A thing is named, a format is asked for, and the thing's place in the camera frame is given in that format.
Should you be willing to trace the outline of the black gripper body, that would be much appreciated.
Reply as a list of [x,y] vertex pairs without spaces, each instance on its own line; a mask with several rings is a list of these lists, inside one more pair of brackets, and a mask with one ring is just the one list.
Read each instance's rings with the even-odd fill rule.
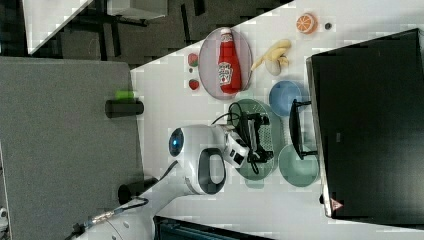
[[241,113],[241,130],[244,135],[246,144],[249,146],[249,160],[251,162],[262,163],[264,158],[260,155],[259,148],[259,128],[262,124],[262,118],[258,113],[248,114]]

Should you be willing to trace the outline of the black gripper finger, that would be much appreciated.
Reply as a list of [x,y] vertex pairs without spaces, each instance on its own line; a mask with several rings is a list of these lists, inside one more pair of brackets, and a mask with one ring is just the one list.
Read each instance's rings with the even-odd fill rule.
[[259,163],[267,163],[273,157],[274,157],[274,154],[273,154],[272,151],[260,151],[260,150],[257,150],[253,154],[254,161],[255,162],[259,162]]
[[255,123],[259,126],[270,124],[270,120],[266,114],[256,113],[253,119],[255,120]]

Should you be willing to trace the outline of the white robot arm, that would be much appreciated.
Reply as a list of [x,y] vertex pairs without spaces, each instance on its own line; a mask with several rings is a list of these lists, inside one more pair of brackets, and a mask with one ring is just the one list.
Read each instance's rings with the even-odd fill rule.
[[227,165],[244,177],[258,175],[258,165],[273,158],[260,145],[260,130],[269,124],[263,114],[241,112],[225,124],[175,129],[168,143],[174,162],[160,180],[128,203],[76,224],[66,240],[153,240],[154,216],[178,197],[220,192]]

